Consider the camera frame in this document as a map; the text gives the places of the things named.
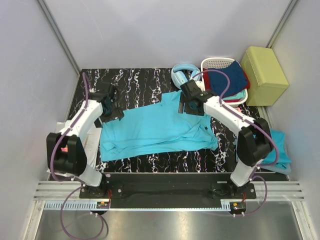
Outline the turquoise t-shirt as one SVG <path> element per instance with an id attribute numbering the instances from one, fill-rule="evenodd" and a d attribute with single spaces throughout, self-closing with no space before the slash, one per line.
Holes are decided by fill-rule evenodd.
<path id="1" fill-rule="evenodd" d="M 121 120 L 102 125 L 100 159 L 109 162 L 165 152 L 216 150 L 211 116 L 179 113 L 181 91 L 164 93 L 161 102 L 124 111 Z"/>

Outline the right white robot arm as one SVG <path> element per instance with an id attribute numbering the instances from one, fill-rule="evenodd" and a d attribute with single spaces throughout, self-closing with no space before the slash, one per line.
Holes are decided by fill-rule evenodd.
<path id="1" fill-rule="evenodd" d="M 180 88 L 184 104 L 192 114 L 209 115 L 235 135 L 237 164 L 220 194 L 239 198 L 259 164 L 274 149 L 267 121 L 240 113 L 224 103 L 212 90 L 201 90 L 194 80 L 182 84 Z"/>

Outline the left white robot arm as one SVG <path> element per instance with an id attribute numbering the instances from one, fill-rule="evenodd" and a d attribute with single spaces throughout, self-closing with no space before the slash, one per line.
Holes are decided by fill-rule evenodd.
<path id="1" fill-rule="evenodd" d="M 101 128 L 103 123 L 121 120 L 124 112 L 117 104 L 118 90 L 107 84 L 106 90 L 85 92 L 80 109 L 62 130 L 49 133 L 46 137 L 47 166 L 51 176 L 61 181 L 75 178 L 90 188 L 97 198 L 108 193 L 107 178 L 88 164 L 84 149 L 85 137 L 92 126 Z"/>

